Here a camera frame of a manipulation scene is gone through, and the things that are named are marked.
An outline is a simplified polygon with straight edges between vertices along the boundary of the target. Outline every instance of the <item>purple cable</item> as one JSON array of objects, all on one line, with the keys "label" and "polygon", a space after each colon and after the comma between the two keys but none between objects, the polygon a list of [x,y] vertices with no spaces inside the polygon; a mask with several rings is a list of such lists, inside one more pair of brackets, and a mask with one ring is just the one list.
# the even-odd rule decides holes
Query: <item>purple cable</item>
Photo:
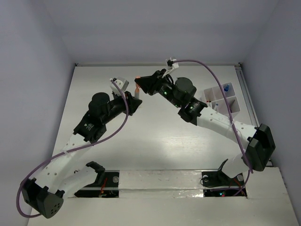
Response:
[{"label": "purple cable", "polygon": [[[184,59],[184,60],[175,60],[175,61],[174,61],[174,63],[180,63],[180,62],[194,62],[194,63],[198,63],[198,64],[200,64],[200,65],[203,65],[203,66],[204,66],[204,67],[205,67],[205,68],[213,75],[213,77],[215,78],[215,80],[216,80],[218,86],[219,86],[220,89],[221,89],[222,96],[223,96],[223,98],[224,98],[224,100],[225,100],[225,102],[226,102],[226,106],[227,106],[227,110],[228,110],[230,122],[231,122],[231,124],[232,124],[232,122],[233,122],[233,117],[232,117],[232,113],[231,113],[231,110],[230,110],[230,105],[229,105],[229,103],[228,103],[228,101],[227,101],[227,98],[226,98],[225,92],[224,92],[224,90],[223,90],[223,88],[222,88],[222,85],[221,85],[220,81],[217,79],[217,77],[216,77],[216,75],[214,74],[214,72],[213,72],[206,64],[204,64],[204,63],[202,63],[202,62],[200,62],[200,61],[198,61],[198,60]],[[239,146],[239,148],[240,148],[240,151],[241,151],[241,153],[242,153],[242,155],[243,155],[243,157],[244,157],[244,160],[245,160],[247,166],[249,167],[250,172],[253,173],[252,166],[251,166],[251,164],[250,164],[250,162],[249,162],[249,160],[248,160],[248,158],[247,158],[247,156],[246,156],[246,154],[245,154],[245,152],[244,152],[243,145],[241,144],[241,141],[240,141],[240,139],[239,139],[239,136],[238,136],[238,133],[237,133],[237,131],[236,131],[236,127],[235,127],[234,123],[232,124],[232,128],[233,128],[233,132],[234,132],[234,134],[235,134],[235,137],[236,137],[238,146]]]},{"label": "purple cable", "polygon": [[[70,149],[68,150],[67,152],[68,153],[71,153],[71,152],[75,152],[75,151],[78,151],[78,150],[81,150],[81,149],[84,149],[84,148],[87,148],[87,147],[92,147],[94,145],[97,145],[97,144],[100,144],[104,141],[107,141],[108,139],[112,138],[113,136],[115,136],[119,131],[121,131],[121,129],[123,128],[123,126],[125,125],[125,123],[127,122],[127,118],[128,118],[128,105],[127,105],[127,100],[126,100],[126,97],[124,96],[123,92],[121,91],[121,89],[117,86],[117,84],[114,83],[113,80],[111,80],[111,82],[113,83],[113,85],[118,89],[119,93],[121,94],[121,97],[126,105],[126,117],[123,121],[123,123],[121,124],[121,126],[114,132],[112,133],[111,135],[109,135],[108,137],[100,140],[100,141],[97,141],[93,144],[89,144],[89,145],[84,145],[84,146],[81,146],[81,147],[76,147],[76,148],[73,148],[73,149]],[[36,215],[27,215],[25,213],[22,212],[21,210],[21,207],[20,207],[20,195],[21,195],[21,190],[25,184],[25,182],[27,181],[27,179],[29,179],[29,177],[34,174],[39,168],[41,168],[42,166],[50,163],[53,159],[56,159],[62,155],[64,155],[65,153],[64,152],[61,152],[59,154],[56,154],[54,156],[52,156],[50,159],[47,159],[45,160],[44,162],[42,162],[40,165],[38,165],[36,168],[34,168],[25,178],[24,180],[21,182],[20,184],[20,187],[18,189],[18,192],[17,192],[17,197],[16,197],[16,206],[17,206],[17,210],[19,212],[19,214],[22,216],[22,217],[25,217],[25,218],[36,218],[38,216],[40,216],[41,214],[36,214]]]}]

